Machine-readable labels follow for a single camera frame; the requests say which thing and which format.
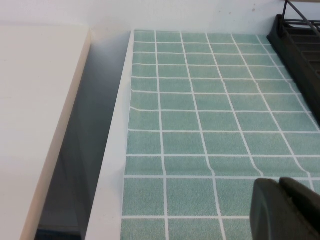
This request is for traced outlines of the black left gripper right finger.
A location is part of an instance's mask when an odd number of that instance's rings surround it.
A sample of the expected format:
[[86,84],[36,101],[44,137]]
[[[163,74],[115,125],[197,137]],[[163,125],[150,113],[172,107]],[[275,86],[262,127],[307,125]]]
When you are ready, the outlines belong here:
[[280,178],[279,185],[293,204],[294,214],[297,217],[295,222],[301,224],[298,233],[300,234],[303,228],[306,231],[301,238],[318,240],[320,238],[320,195],[289,177]]

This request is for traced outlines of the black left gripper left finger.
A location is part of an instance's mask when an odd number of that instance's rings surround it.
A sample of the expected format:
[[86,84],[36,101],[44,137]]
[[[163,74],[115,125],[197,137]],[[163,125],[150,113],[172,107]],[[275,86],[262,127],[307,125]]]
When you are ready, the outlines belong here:
[[291,178],[259,178],[254,182],[250,227],[254,240],[309,240],[305,217],[311,190]]

